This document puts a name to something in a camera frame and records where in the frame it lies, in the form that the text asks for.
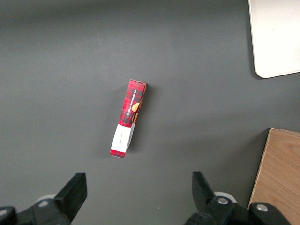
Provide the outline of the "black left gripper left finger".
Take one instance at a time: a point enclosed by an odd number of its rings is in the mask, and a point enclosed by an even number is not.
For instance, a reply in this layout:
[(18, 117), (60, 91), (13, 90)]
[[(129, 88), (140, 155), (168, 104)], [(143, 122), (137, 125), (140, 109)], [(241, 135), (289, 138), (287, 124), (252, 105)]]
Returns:
[(12, 206), (0, 208), (2, 225), (70, 225), (87, 198), (86, 173), (76, 173), (54, 198), (37, 201), (17, 212)]

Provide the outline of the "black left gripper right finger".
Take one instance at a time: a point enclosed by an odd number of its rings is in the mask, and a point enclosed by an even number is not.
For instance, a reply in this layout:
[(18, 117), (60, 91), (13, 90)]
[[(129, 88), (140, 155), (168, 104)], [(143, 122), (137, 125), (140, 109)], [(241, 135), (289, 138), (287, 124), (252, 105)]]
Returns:
[(289, 225), (273, 205), (255, 202), (248, 208), (224, 195), (216, 195), (202, 172), (192, 173), (192, 195), (197, 208), (186, 225)]

